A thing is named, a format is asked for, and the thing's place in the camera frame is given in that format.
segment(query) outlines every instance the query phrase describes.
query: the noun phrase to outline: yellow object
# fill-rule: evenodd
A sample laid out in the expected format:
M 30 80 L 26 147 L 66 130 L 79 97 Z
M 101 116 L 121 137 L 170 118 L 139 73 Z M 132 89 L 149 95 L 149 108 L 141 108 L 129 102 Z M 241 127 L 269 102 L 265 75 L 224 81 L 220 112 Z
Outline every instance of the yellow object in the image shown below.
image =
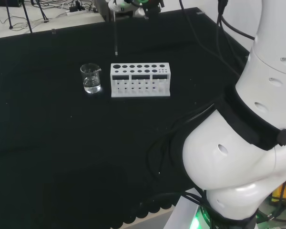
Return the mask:
M 283 185 L 281 185 L 280 187 L 278 187 L 276 190 L 273 191 L 273 193 L 272 193 L 273 197 L 280 197 L 281 196 L 282 186 Z M 283 198 L 286 198 L 286 187 L 285 187 L 285 190 L 284 190 Z M 278 199 L 271 199 L 271 200 L 273 202 L 278 202 L 279 201 Z

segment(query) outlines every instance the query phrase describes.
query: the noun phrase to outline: tripod leg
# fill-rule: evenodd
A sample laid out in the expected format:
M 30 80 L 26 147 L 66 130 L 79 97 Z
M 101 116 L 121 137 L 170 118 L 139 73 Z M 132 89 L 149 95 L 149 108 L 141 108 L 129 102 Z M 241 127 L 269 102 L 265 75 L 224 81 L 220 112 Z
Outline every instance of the tripod leg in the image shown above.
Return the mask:
M 21 0 L 21 2 L 22 2 L 24 13 L 25 13 L 25 17 L 27 18 L 27 22 L 29 25 L 30 32 L 33 33 L 32 28 L 31 28 L 31 24 L 30 24 L 30 20 L 29 20 L 28 14 L 27 14 L 27 10 L 25 9 L 24 0 Z
M 6 6 L 6 11 L 8 12 L 8 17 L 9 17 L 9 22 L 10 22 L 10 29 L 12 29 L 11 21 L 10 21 L 10 11 L 9 11 L 9 5 L 8 5 L 8 0 L 5 0 L 5 6 Z
M 41 8 L 41 5 L 40 5 L 39 0 L 36 0 L 36 2 L 37 2 L 38 6 L 39 6 L 39 9 L 40 9 L 40 11 L 41 11 L 43 20 L 44 20 L 44 21 L 45 21 L 45 20 L 48 20 L 47 16 L 44 14 L 44 12 L 43 12 L 43 10 L 42 10 L 42 8 Z

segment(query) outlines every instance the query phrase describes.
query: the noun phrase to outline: black cable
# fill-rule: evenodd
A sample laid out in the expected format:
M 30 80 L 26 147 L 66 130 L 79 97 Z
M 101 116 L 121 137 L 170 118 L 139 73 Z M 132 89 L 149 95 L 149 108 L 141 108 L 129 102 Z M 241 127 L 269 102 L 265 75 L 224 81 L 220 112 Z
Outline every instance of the black cable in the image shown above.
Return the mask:
M 234 59 L 235 59 L 236 64 L 238 65 L 238 67 L 239 67 L 240 69 L 244 69 L 245 63 L 244 63 L 244 62 L 241 60 L 241 58 L 240 58 L 239 56 L 237 56 L 237 54 L 235 53 L 235 51 L 234 51 L 234 49 L 233 49 L 233 46 L 231 45 L 230 39 L 229 39 L 228 35 L 226 34 L 226 32 L 225 32 L 225 30 L 224 30 L 224 27 L 223 27 L 223 24 L 222 24 L 222 20 L 219 21 L 219 24 L 220 24 L 220 27 L 221 27 L 221 29 L 222 29 L 222 31 L 223 31 L 223 33 L 224 33 L 224 36 L 225 36 L 225 38 L 226 38 L 226 40 L 227 40 L 229 49 L 230 49 L 230 51 L 231 51 L 231 53 L 232 53 L 232 55 L 233 55 L 233 57 L 234 57 Z
M 138 7 L 138 8 L 143 8 L 143 6 L 141 6 L 140 4 L 134 2 L 135 0 L 132 0 L 130 3 L 135 6 L 135 7 Z
M 166 140 L 166 138 L 170 137 L 173 133 L 175 133 L 178 129 L 180 129 L 181 127 L 183 127 L 184 125 L 186 125 L 187 123 L 193 121 L 195 118 L 199 117 L 200 115 L 204 114 L 206 111 L 210 110 L 211 107 L 213 107 L 214 104 L 212 104 L 211 106 L 209 106 L 208 108 L 206 108 L 205 110 L 203 110 L 202 112 L 196 114 L 194 117 L 191 117 L 190 119 L 186 120 L 184 123 L 182 123 L 180 126 L 175 127 L 171 130 L 169 130 L 167 133 L 165 133 L 164 135 L 160 136 L 157 140 L 155 140 L 147 149 L 146 151 L 146 157 L 145 157 L 145 163 L 147 166 L 148 171 L 151 173 L 152 177 L 155 179 L 159 179 L 157 175 L 154 174 L 154 172 L 152 171 L 151 167 L 150 167 L 150 163 L 149 163 L 149 154 L 151 152 L 151 150 L 159 143 Z
M 230 25 L 230 24 L 224 19 L 224 17 L 221 17 L 221 20 L 223 21 L 223 23 L 224 23 L 229 29 L 233 30 L 234 32 L 237 32 L 238 34 L 240 34 L 240 35 L 242 35 L 242 36 L 244 36 L 244 37 L 247 37 L 247 38 L 249 38 L 249 39 L 251 39 L 251 40 L 254 40 L 254 39 L 255 39 L 253 36 L 250 36 L 250 35 L 248 35 L 248 34 L 246 34 L 246 33 L 244 33 L 244 32 L 241 32 L 240 30 L 234 28 L 232 25 Z
M 277 218 L 274 218 L 273 220 L 274 220 L 274 221 L 277 221 L 277 222 L 281 222 L 281 223 L 286 223 L 286 219 L 277 219 Z
M 278 202 L 278 206 L 276 207 L 276 210 L 272 214 L 274 218 L 279 216 L 278 213 L 279 213 L 279 211 L 280 211 L 280 209 L 282 207 L 282 204 L 283 204 L 282 198 L 284 196 L 285 187 L 286 187 L 286 182 L 284 182 L 283 185 L 282 185 L 281 195 L 280 195 L 280 200 Z
M 221 54 L 221 51 L 220 51 L 220 47 L 219 47 L 219 22 L 220 22 L 220 13 L 218 14 L 217 16 L 217 23 L 216 23 L 216 47 L 217 47 L 217 51 L 218 51 L 218 54 L 220 56 L 221 59 L 223 59 L 223 56 Z
M 207 51 L 208 53 L 210 53 L 211 55 L 213 55 L 213 56 L 215 56 L 216 58 L 218 58 L 218 59 L 219 59 L 224 65 L 226 65 L 234 74 L 236 74 L 238 77 L 240 77 L 240 75 L 238 74 L 238 72 L 235 71 L 226 61 L 224 61 L 224 60 L 223 60 L 222 58 L 220 58 L 220 56 L 218 56 L 216 53 L 214 53 L 213 51 L 209 50 L 208 48 L 206 48 L 205 46 L 203 46 L 203 45 L 201 44 L 201 42 L 200 42 L 200 40 L 199 40 L 199 38 L 198 38 L 198 36 L 197 36 L 197 34 L 196 34 L 196 31 L 195 31 L 195 29 L 193 28 L 193 25 L 192 25 L 192 23 L 191 23 L 191 20 L 190 20 L 190 18 L 188 17 L 188 15 L 187 15 L 186 12 L 185 12 L 185 9 L 184 9 L 182 0 L 179 0 L 179 4 L 180 4 L 180 6 L 181 6 L 182 13 L 183 13 L 183 15 L 184 15 L 186 21 L 188 22 L 188 24 L 189 24 L 189 26 L 190 26 L 190 28 L 191 28 L 191 30 L 192 30 L 192 32 L 193 32 L 193 35 L 194 35 L 194 37 L 195 37 L 197 43 L 199 44 L 199 46 L 200 46 L 201 48 L 203 48 L 205 51 Z

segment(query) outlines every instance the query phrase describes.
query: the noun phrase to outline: green light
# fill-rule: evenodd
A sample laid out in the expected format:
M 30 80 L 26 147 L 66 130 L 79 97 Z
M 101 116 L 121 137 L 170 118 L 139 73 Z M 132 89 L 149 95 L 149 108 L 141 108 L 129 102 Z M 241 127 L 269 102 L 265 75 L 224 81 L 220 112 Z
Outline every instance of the green light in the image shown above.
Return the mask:
M 197 217 L 194 217 L 190 229 L 198 229 L 198 228 L 199 228 L 199 221 Z

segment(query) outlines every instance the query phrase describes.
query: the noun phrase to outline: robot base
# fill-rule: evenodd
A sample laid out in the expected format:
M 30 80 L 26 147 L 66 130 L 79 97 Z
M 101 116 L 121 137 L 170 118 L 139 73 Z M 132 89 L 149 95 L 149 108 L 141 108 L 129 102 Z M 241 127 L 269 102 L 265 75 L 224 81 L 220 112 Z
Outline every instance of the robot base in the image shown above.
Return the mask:
M 202 210 L 200 207 L 198 208 L 196 216 L 193 218 L 190 229 L 210 229 L 209 218 L 206 214 L 202 213 Z

